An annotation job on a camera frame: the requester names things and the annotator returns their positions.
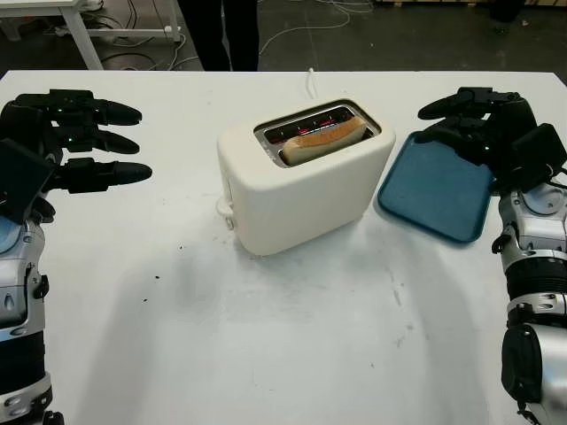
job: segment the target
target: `table leg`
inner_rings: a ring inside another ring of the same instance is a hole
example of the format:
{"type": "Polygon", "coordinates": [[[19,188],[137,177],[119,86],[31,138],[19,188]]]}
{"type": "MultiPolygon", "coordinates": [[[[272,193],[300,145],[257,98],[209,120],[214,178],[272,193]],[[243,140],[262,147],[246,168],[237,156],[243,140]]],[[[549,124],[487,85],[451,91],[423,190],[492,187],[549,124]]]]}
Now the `table leg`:
{"type": "Polygon", "coordinates": [[[82,59],[85,61],[88,69],[104,69],[103,65],[100,63],[95,46],[92,45],[89,33],[85,24],[82,22],[81,14],[75,10],[73,7],[61,7],[59,8],[63,18],[71,35],[74,38],[74,42],[79,48],[82,59]]]}
{"type": "Polygon", "coordinates": [[[177,28],[177,10],[175,8],[175,1],[176,0],[169,0],[169,25],[171,26],[171,35],[173,36],[174,42],[179,42],[181,41],[181,36],[179,35],[179,29],[177,28]]]}

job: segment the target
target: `cable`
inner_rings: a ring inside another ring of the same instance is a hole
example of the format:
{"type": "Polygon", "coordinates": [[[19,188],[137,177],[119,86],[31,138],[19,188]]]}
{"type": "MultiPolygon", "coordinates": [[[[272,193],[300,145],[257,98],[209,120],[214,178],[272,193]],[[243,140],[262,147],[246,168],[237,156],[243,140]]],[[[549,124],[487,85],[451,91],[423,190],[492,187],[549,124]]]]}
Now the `cable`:
{"type": "Polygon", "coordinates": [[[307,78],[305,80],[305,89],[307,90],[309,97],[311,97],[312,99],[316,99],[317,97],[319,97],[319,93],[317,93],[317,85],[315,84],[315,71],[313,68],[309,68],[309,71],[307,72],[307,78]]]}
{"type": "Polygon", "coordinates": [[[148,59],[149,61],[151,61],[151,64],[152,64],[152,65],[154,65],[154,66],[156,66],[156,67],[158,66],[158,64],[156,63],[156,61],[153,60],[153,59],[152,59],[151,57],[149,57],[148,55],[146,55],[146,54],[144,54],[144,53],[138,53],[138,52],[135,52],[135,51],[125,52],[125,53],[115,53],[115,54],[113,54],[113,55],[107,56],[106,58],[100,59],[100,62],[101,62],[101,63],[102,63],[102,62],[106,62],[107,60],[114,59],[114,58],[119,58],[119,57],[122,57],[122,56],[140,56],[140,57],[142,57],[142,58],[146,58],[146,59],[148,59]]]}
{"type": "Polygon", "coordinates": [[[371,3],[367,2],[367,3],[347,3],[347,2],[336,2],[334,0],[315,0],[317,3],[326,3],[326,4],[335,4],[335,6],[337,6],[339,9],[342,9],[343,12],[350,12],[350,13],[372,13],[374,11],[374,7],[372,6],[371,3]],[[355,5],[360,5],[360,6],[368,6],[368,9],[364,9],[364,10],[356,10],[356,9],[349,9],[345,6],[355,6],[355,5]]]}
{"type": "Polygon", "coordinates": [[[565,189],[567,190],[567,186],[565,186],[564,184],[561,183],[556,183],[556,182],[548,182],[549,186],[553,186],[554,188],[559,188],[559,189],[565,189]]]}
{"type": "Polygon", "coordinates": [[[295,27],[295,28],[285,29],[284,31],[280,31],[276,35],[273,35],[272,37],[268,38],[268,40],[264,43],[264,45],[260,49],[259,56],[261,56],[262,53],[264,53],[264,50],[266,50],[266,48],[269,46],[269,44],[271,42],[273,42],[280,35],[287,34],[287,33],[290,33],[292,31],[298,31],[300,29],[336,29],[336,28],[341,28],[341,27],[348,25],[351,21],[350,13],[348,11],[342,9],[338,4],[336,4],[335,0],[331,0],[331,2],[333,3],[333,5],[335,7],[337,7],[337,9],[339,9],[342,13],[344,13],[346,15],[346,21],[345,22],[343,22],[341,24],[337,24],[337,25],[331,25],[331,26],[328,26],[328,27],[295,27]]]}
{"type": "Polygon", "coordinates": [[[160,66],[163,63],[163,60],[160,60],[160,62],[158,62],[155,65],[150,66],[148,69],[146,69],[145,71],[153,71],[154,69],[156,69],[158,66],[160,66]]]}
{"type": "Polygon", "coordinates": [[[172,66],[171,71],[176,69],[179,65],[184,64],[185,62],[189,62],[190,60],[198,59],[198,56],[191,56],[190,58],[185,58],[177,62],[175,65],[172,66]]]}
{"type": "Polygon", "coordinates": [[[157,17],[158,17],[158,19],[159,19],[159,24],[161,25],[161,29],[162,29],[162,31],[163,31],[163,35],[164,35],[164,36],[166,37],[166,39],[167,39],[166,26],[165,26],[165,24],[163,23],[163,19],[161,18],[161,15],[159,14],[158,6],[156,5],[156,0],[151,0],[151,4],[153,4],[153,10],[156,12],[156,15],[157,15],[157,17]]]}
{"type": "Polygon", "coordinates": [[[132,24],[132,28],[136,28],[136,25],[138,23],[138,10],[134,5],[134,0],[128,0],[128,2],[130,3],[132,9],[134,10],[134,23],[132,24]]]}
{"type": "Polygon", "coordinates": [[[122,44],[120,42],[113,42],[113,46],[118,46],[118,47],[140,47],[144,44],[146,44],[147,42],[149,42],[150,40],[153,40],[153,37],[148,37],[144,40],[142,40],[141,42],[135,42],[133,44],[122,44]]]}
{"type": "Polygon", "coordinates": [[[130,22],[134,17],[134,11],[132,10],[132,5],[130,4],[130,0],[126,0],[126,3],[128,4],[128,9],[130,10],[130,16],[128,16],[128,22],[126,23],[126,28],[128,28],[130,27],[130,22]]]}
{"type": "Polygon", "coordinates": [[[103,19],[108,19],[111,20],[112,22],[114,22],[115,24],[118,24],[118,26],[120,28],[124,28],[124,26],[122,25],[122,23],[117,20],[116,18],[113,18],[112,16],[109,15],[104,15],[102,13],[90,13],[90,12],[84,12],[81,13],[82,16],[91,16],[92,19],[91,20],[97,20],[98,18],[103,18],[103,19]]]}
{"type": "Polygon", "coordinates": [[[98,27],[106,27],[108,29],[114,29],[114,27],[112,25],[108,25],[106,22],[96,21],[95,24],[97,24],[98,27]]]}
{"type": "Polygon", "coordinates": [[[187,42],[187,37],[185,35],[180,34],[180,36],[181,36],[181,43],[175,48],[174,57],[171,59],[171,63],[167,67],[168,71],[171,71],[172,69],[174,69],[175,62],[177,62],[177,55],[179,54],[179,50],[181,50],[181,48],[187,42]]]}

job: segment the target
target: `robotic arm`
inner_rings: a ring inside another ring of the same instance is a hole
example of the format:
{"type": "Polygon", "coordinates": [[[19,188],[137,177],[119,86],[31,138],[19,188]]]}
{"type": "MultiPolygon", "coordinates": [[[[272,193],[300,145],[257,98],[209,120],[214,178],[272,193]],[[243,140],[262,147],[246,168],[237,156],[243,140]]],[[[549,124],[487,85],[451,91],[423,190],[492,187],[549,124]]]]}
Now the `robotic arm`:
{"type": "Polygon", "coordinates": [[[61,413],[45,412],[52,399],[43,364],[49,280],[38,264],[41,225],[55,215],[47,193],[105,191],[151,176],[148,166],[118,161],[74,158],[61,165],[62,150],[138,153],[137,144],[98,125],[141,119],[139,111],[85,90],[21,95],[0,114],[0,423],[63,424],[61,413]]]}
{"type": "Polygon", "coordinates": [[[443,118],[420,132],[419,143],[444,143],[493,172],[503,225],[493,253],[501,255],[510,297],[501,381],[530,423],[565,424],[567,187],[553,179],[566,172],[567,152],[517,93],[461,88],[418,116],[443,118]]]}

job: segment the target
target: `toaster slot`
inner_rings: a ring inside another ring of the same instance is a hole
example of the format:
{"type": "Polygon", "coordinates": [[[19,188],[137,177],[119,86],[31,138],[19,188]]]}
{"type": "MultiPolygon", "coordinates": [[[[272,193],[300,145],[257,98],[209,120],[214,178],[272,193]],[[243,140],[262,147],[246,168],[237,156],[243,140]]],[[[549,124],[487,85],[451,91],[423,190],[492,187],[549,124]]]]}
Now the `toaster slot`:
{"type": "Polygon", "coordinates": [[[289,165],[281,156],[285,142],[296,136],[328,131],[352,117],[360,117],[366,122],[367,127],[361,141],[380,134],[378,124],[357,104],[348,100],[339,100],[261,124],[254,129],[254,134],[270,158],[278,166],[287,168],[289,165]]]}

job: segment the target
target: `white table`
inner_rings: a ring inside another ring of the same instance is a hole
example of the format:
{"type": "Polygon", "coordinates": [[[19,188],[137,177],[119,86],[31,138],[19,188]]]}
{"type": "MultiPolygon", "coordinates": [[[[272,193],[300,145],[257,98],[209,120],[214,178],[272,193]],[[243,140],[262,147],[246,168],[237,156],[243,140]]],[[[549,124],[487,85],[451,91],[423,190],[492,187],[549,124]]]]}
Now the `white table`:
{"type": "MultiPolygon", "coordinates": [[[[369,207],[360,221],[267,258],[244,251],[216,216],[216,136],[276,104],[294,110],[307,99],[305,78],[9,72],[0,81],[0,104],[77,88],[144,113],[120,133],[141,144],[124,159],[150,165],[149,181],[50,194],[58,213],[41,264],[51,282],[46,363],[52,408],[68,423],[524,424],[500,385],[508,295],[490,249],[501,231],[495,202],[466,247],[369,207]]],[[[522,93],[567,140],[567,89],[553,74],[316,81],[320,96],[351,97],[392,123],[395,151],[425,126],[421,106],[462,85],[522,93]]]]}
{"type": "Polygon", "coordinates": [[[91,36],[117,35],[126,37],[171,37],[180,40],[175,0],[168,0],[169,28],[160,29],[90,29],[82,22],[80,6],[83,0],[0,0],[0,18],[19,16],[61,15],[81,53],[88,69],[104,69],[97,51],[90,40],[91,36]]]}

